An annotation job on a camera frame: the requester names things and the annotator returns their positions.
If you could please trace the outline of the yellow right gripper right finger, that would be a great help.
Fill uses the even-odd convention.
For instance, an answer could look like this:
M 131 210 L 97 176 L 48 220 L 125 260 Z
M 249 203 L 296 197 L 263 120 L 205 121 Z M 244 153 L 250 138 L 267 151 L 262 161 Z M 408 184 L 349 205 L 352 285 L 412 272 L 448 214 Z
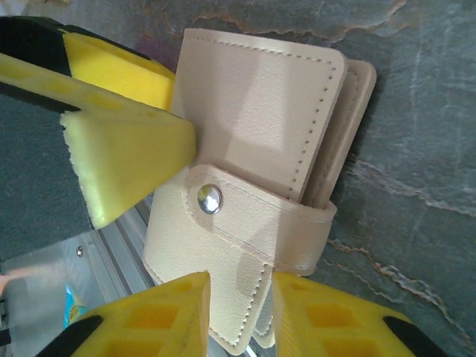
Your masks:
M 272 275 L 277 356 L 445 356 L 403 314 L 304 277 Z

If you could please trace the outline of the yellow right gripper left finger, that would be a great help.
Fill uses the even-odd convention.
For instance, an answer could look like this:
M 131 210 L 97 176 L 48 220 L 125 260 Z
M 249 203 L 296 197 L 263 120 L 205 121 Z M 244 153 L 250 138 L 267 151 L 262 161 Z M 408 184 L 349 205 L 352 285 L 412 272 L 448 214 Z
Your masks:
M 210 275 L 195 272 L 93 309 L 45 356 L 206 356 Z

